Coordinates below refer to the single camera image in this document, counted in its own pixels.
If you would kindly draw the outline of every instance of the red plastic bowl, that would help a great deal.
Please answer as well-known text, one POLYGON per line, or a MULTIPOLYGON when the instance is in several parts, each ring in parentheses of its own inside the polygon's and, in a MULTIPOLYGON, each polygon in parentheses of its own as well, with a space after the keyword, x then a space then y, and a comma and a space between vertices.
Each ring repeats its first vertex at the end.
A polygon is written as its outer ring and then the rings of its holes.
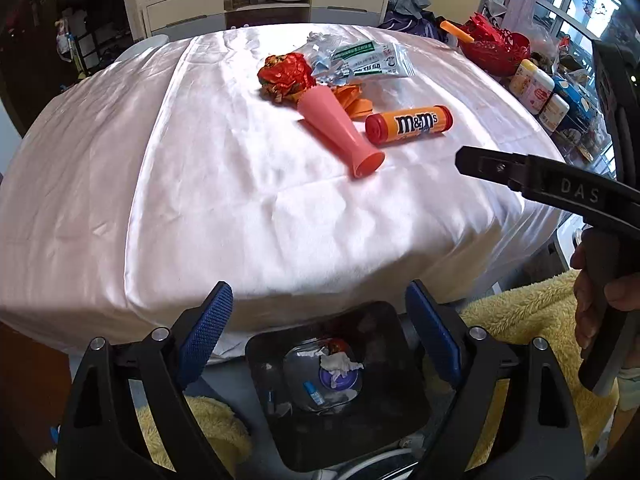
MULTIPOLYGON (((466 26, 461 28, 470 33, 466 26)), ((518 32, 500 30, 500 33, 504 38, 504 45, 483 40, 473 43, 459 41, 458 45, 467 58, 489 74, 510 77, 516 73, 520 62, 531 56, 530 43, 526 36, 518 32)))

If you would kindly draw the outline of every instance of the blue gripper pad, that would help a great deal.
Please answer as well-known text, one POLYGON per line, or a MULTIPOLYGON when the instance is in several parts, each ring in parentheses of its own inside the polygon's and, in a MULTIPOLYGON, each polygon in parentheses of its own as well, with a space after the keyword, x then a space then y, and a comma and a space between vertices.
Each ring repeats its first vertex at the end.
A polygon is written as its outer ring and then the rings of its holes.
POLYGON ((409 319, 439 377, 456 388, 462 382, 462 356, 451 332, 416 282, 407 287, 404 302, 409 319))
POLYGON ((216 347, 218 339, 231 316, 234 295, 231 287, 220 282, 200 308, 204 311, 194 323, 193 329, 180 346, 176 381, 181 389, 193 383, 202 371, 216 347))

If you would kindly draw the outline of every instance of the pink plastic cup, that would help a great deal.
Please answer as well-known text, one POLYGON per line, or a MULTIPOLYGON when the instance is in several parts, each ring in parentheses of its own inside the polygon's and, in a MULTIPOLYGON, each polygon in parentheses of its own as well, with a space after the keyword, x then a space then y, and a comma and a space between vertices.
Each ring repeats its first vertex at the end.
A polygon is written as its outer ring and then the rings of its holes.
POLYGON ((327 86, 317 85, 302 94, 298 111, 309 124, 347 154, 356 178, 370 175, 385 160, 385 154, 358 133, 327 86))

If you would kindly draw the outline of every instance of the yellow fleece blanket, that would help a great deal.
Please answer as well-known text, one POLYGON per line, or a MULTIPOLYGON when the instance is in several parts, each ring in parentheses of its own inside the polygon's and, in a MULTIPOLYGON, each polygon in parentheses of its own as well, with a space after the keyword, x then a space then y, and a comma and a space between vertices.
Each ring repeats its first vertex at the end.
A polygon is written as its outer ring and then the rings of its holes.
MULTIPOLYGON (((556 354, 574 398, 585 452, 591 452, 618 403, 618 386, 601 398, 585 389, 578 380, 580 347, 575 342, 573 286, 576 270, 545 282, 508 290, 471 303, 461 317, 469 326, 480 325, 496 339, 528 344, 535 336, 547 339, 556 354)), ((484 463, 491 451, 507 394, 507 381, 499 381, 489 413, 469 467, 484 463)))
MULTIPOLYGON (((235 477, 236 465, 244 462, 251 453, 251 439, 246 428, 236 419, 231 408, 222 402, 207 397, 186 397, 186 400, 220 462, 235 477)), ((149 407, 136 410, 136 415, 151 459, 167 469, 175 470, 162 445, 149 407)), ((40 462, 55 476, 55 449, 43 455, 40 462)))

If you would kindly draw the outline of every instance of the red foil wrapper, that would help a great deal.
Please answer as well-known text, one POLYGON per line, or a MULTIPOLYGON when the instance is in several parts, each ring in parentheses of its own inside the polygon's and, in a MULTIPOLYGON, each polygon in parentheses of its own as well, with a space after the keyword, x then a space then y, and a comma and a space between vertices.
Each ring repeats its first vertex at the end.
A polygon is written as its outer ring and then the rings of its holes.
POLYGON ((305 57, 298 52, 284 56, 269 56, 264 66, 258 70, 262 90, 279 103, 283 98, 294 99, 294 95, 316 85, 311 75, 311 67, 305 57))

